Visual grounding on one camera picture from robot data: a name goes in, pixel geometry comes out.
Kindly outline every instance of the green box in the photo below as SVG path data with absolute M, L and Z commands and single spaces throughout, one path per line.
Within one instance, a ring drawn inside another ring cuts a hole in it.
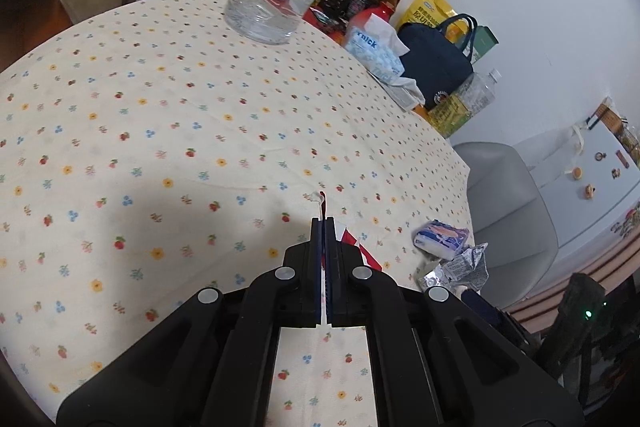
M 462 45 L 464 36 L 458 39 L 456 45 Z M 481 57 L 484 57 L 487 52 L 498 43 L 498 39 L 487 26 L 478 26 L 476 29 L 476 38 L 474 39 L 474 52 L 471 55 L 471 63 L 475 64 Z M 466 46 L 465 55 L 469 52 L 469 45 Z

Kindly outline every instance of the water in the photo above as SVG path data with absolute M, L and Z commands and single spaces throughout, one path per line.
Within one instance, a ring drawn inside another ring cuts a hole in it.
M 229 0 L 225 21 L 242 35 L 264 44 L 284 44 L 298 28 L 313 0 Z

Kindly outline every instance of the metal screw head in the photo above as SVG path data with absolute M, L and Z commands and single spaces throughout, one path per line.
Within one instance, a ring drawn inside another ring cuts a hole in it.
M 288 281 L 296 276 L 296 271 L 290 266 L 280 266 L 276 270 L 276 277 L 281 281 Z
M 202 304 L 211 304 L 218 300 L 218 292 L 213 288 L 204 288 L 198 293 L 198 301 Z
M 442 286 L 434 286 L 429 289 L 429 296 L 437 302 L 444 302 L 449 298 L 449 292 Z
M 353 273 L 356 279 L 362 280 L 368 279 L 373 275 L 373 272 L 368 266 L 356 266 L 351 273 Z

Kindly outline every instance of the table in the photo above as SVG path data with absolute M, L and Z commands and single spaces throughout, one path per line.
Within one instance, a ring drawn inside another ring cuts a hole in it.
M 327 193 L 399 284 L 412 232 L 469 227 L 467 167 L 309 25 L 265 46 L 226 0 L 147 0 L 0 74 L 0 347 L 51 417 L 205 285 L 232 291 L 308 239 Z M 375 425 L 360 328 L 284 330 L 268 425 Z

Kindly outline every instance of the bag handle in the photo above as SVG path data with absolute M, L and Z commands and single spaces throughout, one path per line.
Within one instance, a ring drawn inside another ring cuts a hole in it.
M 476 29 L 478 28 L 478 21 L 476 20 L 475 17 L 472 17 L 471 15 L 468 15 L 466 13 L 460 13 L 458 15 L 454 15 L 453 17 L 449 17 L 448 19 L 438 24 L 436 26 L 436 30 L 439 31 L 441 34 L 446 35 L 447 29 L 449 28 L 449 26 L 459 20 L 465 20 L 468 26 L 468 29 L 465 35 L 465 40 L 462 42 L 462 47 L 460 49 L 464 54 L 466 46 L 469 43 L 471 44 L 469 47 L 469 54 L 465 55 L 465 57 L 468 58 L 469 61 L 471 61 L 471 55 L 473 54 L 473 51 L 474 51 L 474 41 L 476 40 Z

